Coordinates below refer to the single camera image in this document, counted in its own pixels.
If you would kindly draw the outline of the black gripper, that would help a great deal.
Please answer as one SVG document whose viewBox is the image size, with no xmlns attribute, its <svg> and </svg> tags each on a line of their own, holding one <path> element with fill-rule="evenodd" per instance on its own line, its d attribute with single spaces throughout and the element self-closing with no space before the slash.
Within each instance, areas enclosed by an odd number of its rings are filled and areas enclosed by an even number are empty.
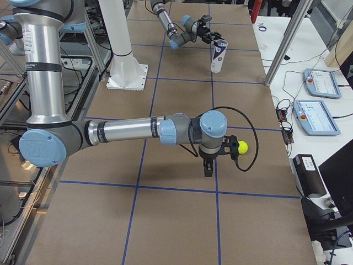
<svg viewBox="0 0 353 265">
<path fill-rule="evenodd" d="M 218 32 L 211 32 L 206 26 L 197 27 L 197 36 L 206 44 L 217 44 L 218 39 L 222 39 L 222 35 Z"/>
<path fill-rule="evenodd" d="M 204 176 L 205 177 L 212 177 L 213 175 L 213 163 L 214 160 L 217 158 L 217 154 L 209 154 L 209 153 L 200 153 L 201 158 L 203 159 L 203 166 L 204 166 Z"/>
</svg>

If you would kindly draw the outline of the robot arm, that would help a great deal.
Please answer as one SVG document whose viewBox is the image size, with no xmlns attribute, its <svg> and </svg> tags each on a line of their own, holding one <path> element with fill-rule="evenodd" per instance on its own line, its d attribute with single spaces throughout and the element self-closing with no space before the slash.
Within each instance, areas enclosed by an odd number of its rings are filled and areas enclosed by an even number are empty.
<svg viewBox="0 0 353 265">
<path fill-rule="evenodd" d="M 181 24 L 185 28 L 181 29 L 181 33 L 177 30 L 177 24 L 173 23 L 164 8 L 164 5 L 169 1 L 150 1 L 152 13 L 157 16 L 166 35 L 169 38 L 169 45 L 172 49 L 178 49 L 188 42 L 195 42 L 199 37 L 206 44 L 214 44 L 220 46 L 227 44 L 222 35 L 218 32 L 212 32 L 206 26 L 212 20 L 210 15 L 203 15 L 200 19 L 195 20 L 189 15 L 182 17 Z"/>
<path fill-rule="evenodd" d="M 197 118 L 181 113 L 98 123 L 72 121 L 65 112 L 59 30 L 84 32 L 84 1 L 8 2 L 14 7 L 14 22 L 19 24 L 20 33 L 13 36 L 16 33 L 6 30 L 5 35 L 1 33 L 1 39 L 11 43 L 22 37 L 30 91 L 28 130 L 19 140 L 20 152 L 26 160 L 39 167 L 51 167 L 99 143 L 159 138 L 164 145 L 199 145 L 205 177 L 212 177 L 213 161 L 218 155 L 226 155 L 224 149 L 230 144 L 230 140 L 225 140 L 227 119 L 223 113 L 208 110 Z M 227 42 L 206 26 L 212 18 L 203 16 L 196 21 L 186 15 L 181 22 L 186 33 L 179 34 L 165 9 L 168 2 L 150 1 L 150 5 L 169 38 L 170 47 L 177 49 L 197 36 L 208 44 L 214 43 L 211 71 L 220 72 L 221 55 L 225 54 Z M 133 56 L 123 2 L 100 1 L 99 4 L 113 53 L 108 88 L 141 91 L 148 65 L 138 63 Z"/>
</svg>

